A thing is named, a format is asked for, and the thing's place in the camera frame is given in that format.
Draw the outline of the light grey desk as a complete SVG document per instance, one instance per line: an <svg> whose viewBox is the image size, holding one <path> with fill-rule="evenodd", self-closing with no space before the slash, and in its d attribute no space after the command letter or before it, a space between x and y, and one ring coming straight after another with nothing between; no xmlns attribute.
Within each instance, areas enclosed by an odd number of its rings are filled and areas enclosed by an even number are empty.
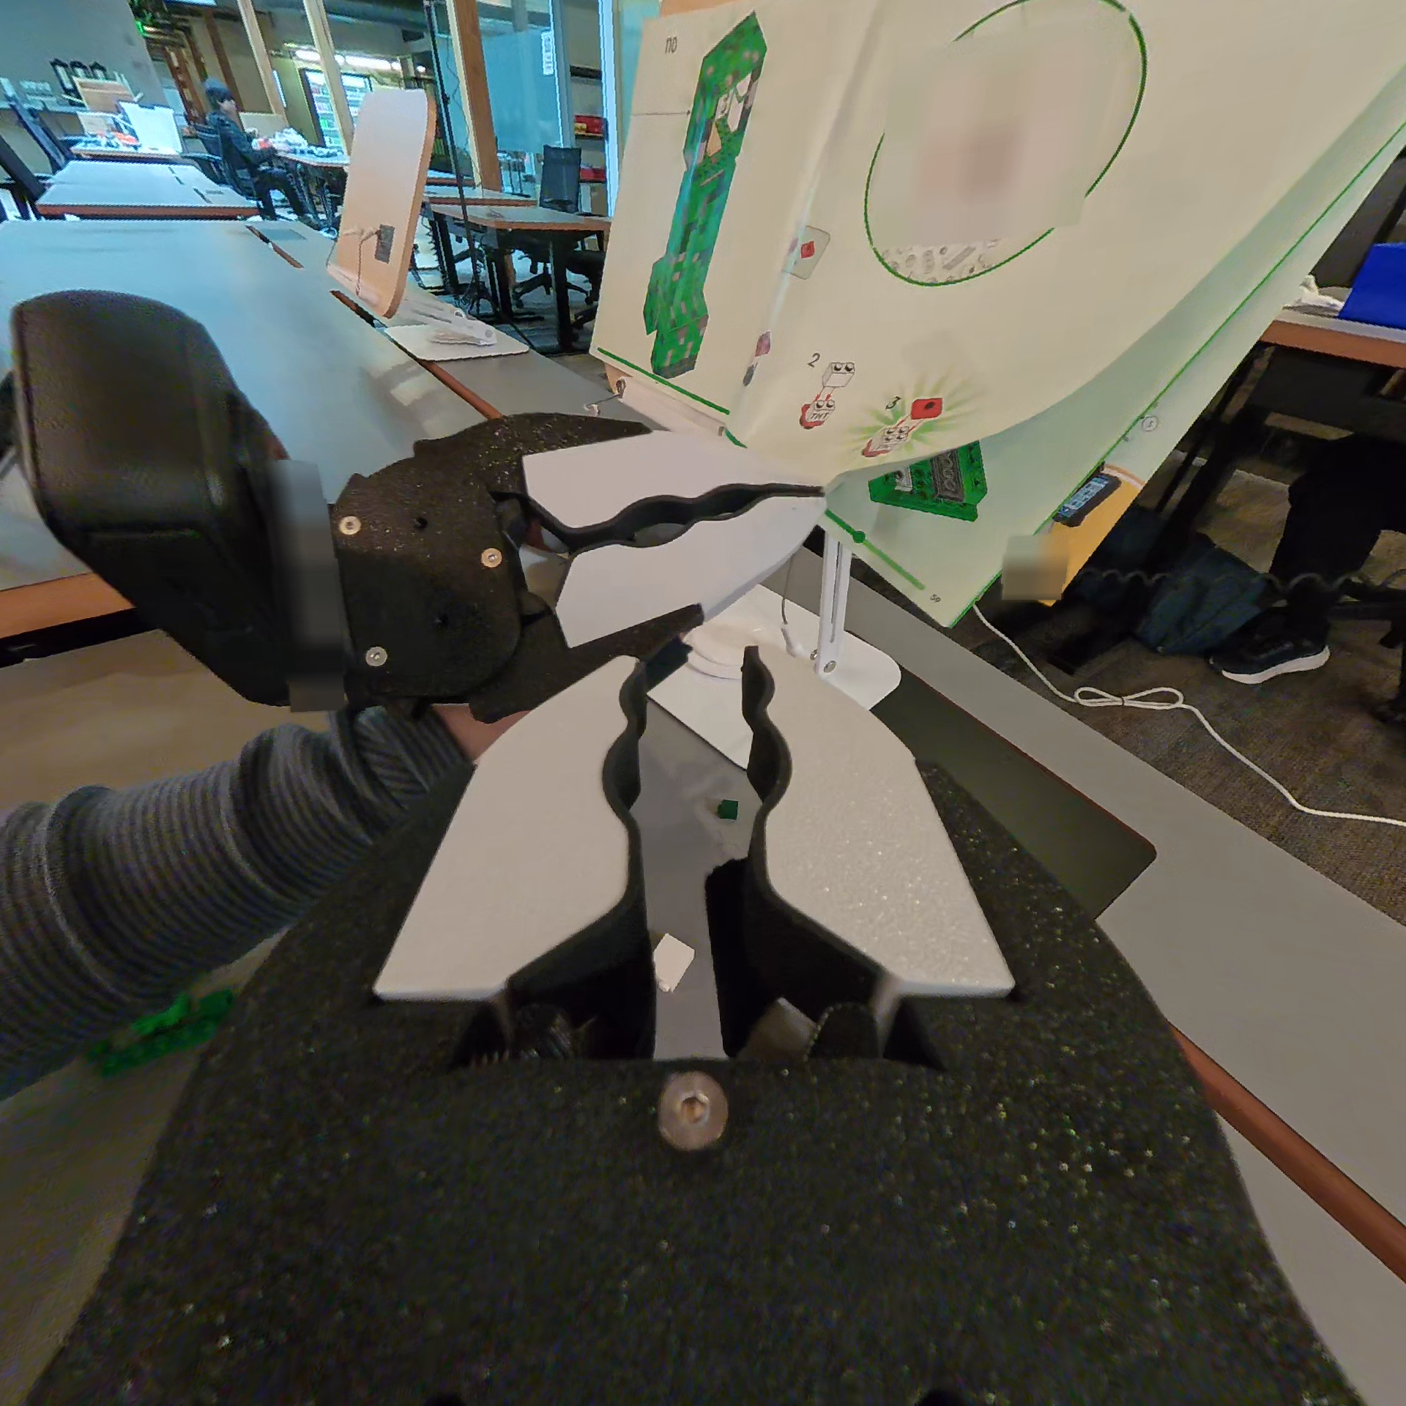
<svg viewBox="0 0 1406 1406"><path fill-rule="evenodd" d="M3 640L159 604L195 624L162 571L216 623L272 611L281 559L326 532L348 482L488 422L547 412L590 444L637 427L589 419L602 385L544 387L535 353L420 363L358 316L326 275L291 271L242 223L35 221L3 226L3 397L28 541L41 573L3 581Z"/></svg>

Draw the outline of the person's left forearm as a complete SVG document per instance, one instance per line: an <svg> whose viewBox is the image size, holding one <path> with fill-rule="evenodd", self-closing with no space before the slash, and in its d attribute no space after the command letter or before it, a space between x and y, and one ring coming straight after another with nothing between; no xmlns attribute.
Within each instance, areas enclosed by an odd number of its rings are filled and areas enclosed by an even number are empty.
<svg viewBox="0 0 1406 1406"><path fill-rule="evenodd" d="M229 762L26 802L1 829L1 1098L279 937L515 722L343 710Z"/></svg>

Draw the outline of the large blue bin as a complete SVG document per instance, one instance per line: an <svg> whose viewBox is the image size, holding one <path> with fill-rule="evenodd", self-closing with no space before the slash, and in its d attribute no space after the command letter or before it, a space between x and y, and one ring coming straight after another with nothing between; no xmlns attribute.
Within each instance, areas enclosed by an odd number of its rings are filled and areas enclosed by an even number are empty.
<svg viewBox="0 0 1406 1406"><path fill-rule="evenodd" d="M1404 330L1404 243L1370 248L1339 311L1342 322Z"/></svg>

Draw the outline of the green brick plate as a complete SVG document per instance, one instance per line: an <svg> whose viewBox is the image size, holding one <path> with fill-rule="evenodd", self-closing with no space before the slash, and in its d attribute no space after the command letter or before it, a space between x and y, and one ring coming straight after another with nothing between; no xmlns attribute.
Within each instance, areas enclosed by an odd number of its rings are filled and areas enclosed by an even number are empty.
<svg viewBox="0 0 1406 1406"><path fill-rule="evenodd" d="M175 1053L207 1043L231 1009L236 989L180 994L167 1009L145 1016L117 1036L85 1051L85 1063L98 1078L120 1078Z"/></svg>

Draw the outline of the dark backpack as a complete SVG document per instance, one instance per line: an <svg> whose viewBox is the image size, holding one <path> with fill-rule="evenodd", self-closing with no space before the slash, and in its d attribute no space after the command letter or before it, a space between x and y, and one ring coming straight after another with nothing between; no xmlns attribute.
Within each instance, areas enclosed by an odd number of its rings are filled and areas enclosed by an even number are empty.
<svg viewBox="0 0 1406 1406"><path fill-rule="evenodd" d="M1161 656L1205 656L1253 621L1270 603L1270 578L1195 532L1158 571L1089 561L1073 594L1108 624Z"/></svg>

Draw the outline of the white booklet stand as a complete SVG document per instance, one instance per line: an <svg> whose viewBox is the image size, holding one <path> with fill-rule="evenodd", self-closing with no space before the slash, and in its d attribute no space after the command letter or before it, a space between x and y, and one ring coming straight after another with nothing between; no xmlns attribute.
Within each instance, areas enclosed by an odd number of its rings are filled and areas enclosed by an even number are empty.
<svg viewBox="0 0 1406 1406"><path fill-rule="evenodd" d="M902 670L887 653L847 631L853 552L826 539L815 611L793 601L793 556L780 589L755 586L686 638L681 668L649 698L736 767L751 752L749 668L775 678L775 701L790 712L818 708L825 691L848 698L850 710L872 710L892 695Z"/></svg>

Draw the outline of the wooden backed booklet stand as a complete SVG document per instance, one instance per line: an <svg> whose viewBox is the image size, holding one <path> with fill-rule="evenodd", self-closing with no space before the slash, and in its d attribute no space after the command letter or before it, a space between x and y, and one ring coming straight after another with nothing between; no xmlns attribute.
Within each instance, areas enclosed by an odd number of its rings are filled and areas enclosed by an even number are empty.
<svg viewBox="0 0 1406 1406"><path fill-rule="evenodd" d="M410 256L433 146L430 99L376 91L356 116L339 231L326 273L333 291L418 362L507 358L529 347L411 286Z"/></svg>

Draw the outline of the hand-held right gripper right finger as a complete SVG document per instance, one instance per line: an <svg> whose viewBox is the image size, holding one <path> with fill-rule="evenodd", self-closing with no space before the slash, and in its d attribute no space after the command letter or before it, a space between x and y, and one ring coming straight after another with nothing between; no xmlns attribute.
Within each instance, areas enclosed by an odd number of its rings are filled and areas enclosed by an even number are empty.
<svg viewBox="0 0 1406 1406"><path fill-rule="evenodd" d="M744 857L704 884L724 1055L783 1003L806 1051L880 1058L910 1045L920 999L1014 989L989 919L912 752L825 691L790 712L749 668L746 778L760 802Z"/></svg>

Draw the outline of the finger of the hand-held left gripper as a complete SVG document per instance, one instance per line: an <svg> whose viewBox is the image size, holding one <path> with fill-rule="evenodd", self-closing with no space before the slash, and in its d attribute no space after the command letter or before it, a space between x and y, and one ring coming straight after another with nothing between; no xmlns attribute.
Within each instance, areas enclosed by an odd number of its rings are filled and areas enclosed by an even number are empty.
<svg viewBox="0 0 1406 1406"><path fill-rule="evenodd" d="M651 497L607 524L534 526L527 588L567 646L595 645L694 611L708 621L778 569L818 524L818 491Z"/></svg>
<svg viewBox="0 0 1406 1406"><path fill-rule="evenodd" d="M508 547L783 556L823 514L823 491L724 437L644 432L527 454L498 504Z"/></svg>

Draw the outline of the wooden top table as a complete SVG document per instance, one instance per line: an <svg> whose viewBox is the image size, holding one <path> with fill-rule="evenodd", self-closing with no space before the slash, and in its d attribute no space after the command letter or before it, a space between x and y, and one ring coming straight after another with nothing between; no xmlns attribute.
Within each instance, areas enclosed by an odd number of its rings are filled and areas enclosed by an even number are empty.
<svg viewBox="0 0 1406 1406"><path fill-rule="evenodd" d="M1282 311L1136 504L1195 522L1272 415L1402 444L1402 330Z"/></svg>
<svg viewBox="0 0 1406 1406"><path fill-rule="evenodd" d="M547 253L549 290L554 298L555 352L575 352L579 325L569 303L569 261L587 241L595 241L595 253L604 255L609 219L562 213L540 204L495 199L468 203L465 196L452 199L445 191L425 196L423 208L438 234L448 234L448 223L455 223L467 238L478 243L492 270L490 296L502 322L515 320L512 255L522 243L540 246Z"/></svg>

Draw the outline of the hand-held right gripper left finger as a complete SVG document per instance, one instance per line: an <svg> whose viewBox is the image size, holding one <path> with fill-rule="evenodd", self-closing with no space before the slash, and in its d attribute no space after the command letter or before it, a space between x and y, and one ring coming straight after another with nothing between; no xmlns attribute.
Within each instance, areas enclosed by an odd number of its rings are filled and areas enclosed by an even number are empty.
<svg viewBox="0 0 1406 1406"><path fill-rule="evenodd" d="M616 658L473 767L375 979L468 1016L473 1053L646 1060L656 973L639 827L644 666Z"/></svg>

